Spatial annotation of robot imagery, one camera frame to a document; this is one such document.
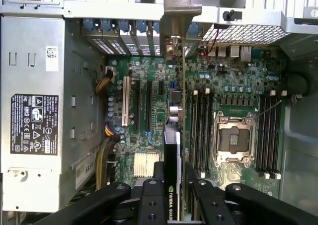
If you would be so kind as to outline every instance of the metal bracket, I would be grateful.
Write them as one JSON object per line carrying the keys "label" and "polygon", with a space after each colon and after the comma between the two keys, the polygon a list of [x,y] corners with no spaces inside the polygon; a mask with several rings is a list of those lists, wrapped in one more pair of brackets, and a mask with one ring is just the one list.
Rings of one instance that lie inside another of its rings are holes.
{"label": "metal bracket", "polygon": [[163,0],[163,16],[160,20],[160,52],[166,55],[166,39],[185,37],[193,17],[202,13],[202,5],[191,0]]}

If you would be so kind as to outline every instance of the power supply unit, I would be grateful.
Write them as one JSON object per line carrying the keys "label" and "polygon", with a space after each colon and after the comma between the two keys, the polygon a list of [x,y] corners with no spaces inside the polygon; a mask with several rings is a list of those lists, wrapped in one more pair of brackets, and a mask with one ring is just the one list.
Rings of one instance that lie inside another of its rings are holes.
{"label": "power supply unit", "polygon": [[3,209],[55,212],[94,173],[104,58],[56,18],[2,19],[1,55]]}

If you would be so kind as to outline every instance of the blue connector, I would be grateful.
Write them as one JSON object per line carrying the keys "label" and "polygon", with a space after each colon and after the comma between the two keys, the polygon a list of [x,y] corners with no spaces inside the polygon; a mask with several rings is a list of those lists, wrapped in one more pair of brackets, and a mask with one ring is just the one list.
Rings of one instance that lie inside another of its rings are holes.
{"label": "blue connector", "polygon": [[145,20],[137,20],[136,23],[137,30],[139,30],[140,33],[144,33],[147,31],[147,25]]}
{"label": "blue connector", "polygon": [[111,21],[109,19],[101,19],[100,20],[100,27],[104,31],[111,31],[112,30]]}
{"label": "blue connector", "polygon": [[154,21],[154,31],[159,34],[160,28],[159,28],[159,21]]}
{"label": "blue connector", "polygon": [[197,35],[199,32],[199,24],[198,23],[192,23],[189,26],[187,34],[189,35]]}
{"label": "blue connector", "polygon": [[118,21],[118,26],[119,26],[119,29],[124,31],[124,32],[128,32],[129,31],[128,20],[119,20]]}
{"label": "blue connector", "polygon": [[175,81],[170,81],[170,88],[175,89]]}
{"label": "blue connector", "polygon": [[89,31],[95,30],[95,25],[94,25],[93,19],[88,19],[88,18],[84,19],[83,20],[83,25]]}

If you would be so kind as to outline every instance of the barcode sticker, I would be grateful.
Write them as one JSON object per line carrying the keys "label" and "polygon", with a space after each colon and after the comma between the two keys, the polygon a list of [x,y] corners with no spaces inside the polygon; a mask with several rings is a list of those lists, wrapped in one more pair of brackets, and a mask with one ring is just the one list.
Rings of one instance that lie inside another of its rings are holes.
{"label": "barcode sticker", "polygon": [[83,183],[94,174],[95,159],[97,150],[93,149],[90,155],[76,166],[75,189],[78,189]]}
{"label": "barcode sticker", "polygon": [[59,47],[47,46],[45,47],[45,71],[57,72],[59,71]]}

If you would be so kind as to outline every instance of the sticker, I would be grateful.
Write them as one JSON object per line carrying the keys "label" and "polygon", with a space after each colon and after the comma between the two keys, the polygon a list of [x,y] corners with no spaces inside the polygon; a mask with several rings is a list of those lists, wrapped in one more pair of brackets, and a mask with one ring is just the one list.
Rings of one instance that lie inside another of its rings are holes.
{"label": "sticker", "polygon": [[87,178],[95,171],[95,159],[97,150],[94,150],[88,157],[76,166],[75,189],[78,189]]}
{"label": "sticker", "polygon": [[57,72],[59,71],[59,47],[47,46],[45,47],[45,71]]}
{"label": "sticker", "polygon": [[58,154],[59,97],[15,94],[11,98],[11,154]]}

